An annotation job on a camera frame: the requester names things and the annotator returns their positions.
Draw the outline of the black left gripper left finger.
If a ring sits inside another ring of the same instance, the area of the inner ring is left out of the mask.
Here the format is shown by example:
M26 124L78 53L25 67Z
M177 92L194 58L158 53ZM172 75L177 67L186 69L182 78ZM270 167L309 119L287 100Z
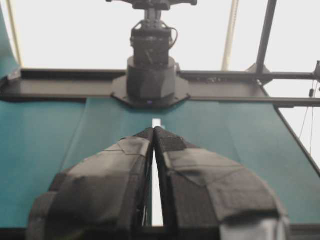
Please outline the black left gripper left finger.
M29 240L129 240L145 218L153 129L56 174L28 218Z

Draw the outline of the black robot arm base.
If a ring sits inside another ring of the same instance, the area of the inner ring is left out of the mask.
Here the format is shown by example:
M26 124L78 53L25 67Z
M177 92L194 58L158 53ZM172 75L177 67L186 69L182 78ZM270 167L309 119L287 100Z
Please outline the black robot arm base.
M168 108L190 98L189 82L179 77L179 66L170 57L175 45L173 27L162 20L162 12L181 0L129 0L144 19L131 29L133 56L127 60L126 74L112 81L111 96L134 108Z

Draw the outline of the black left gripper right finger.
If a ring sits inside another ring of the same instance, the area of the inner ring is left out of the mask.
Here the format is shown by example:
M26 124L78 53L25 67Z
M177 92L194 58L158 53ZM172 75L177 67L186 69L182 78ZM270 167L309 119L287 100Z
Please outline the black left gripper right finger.
M288 213L242 164L154 130L163 222L183 240L288 240Z

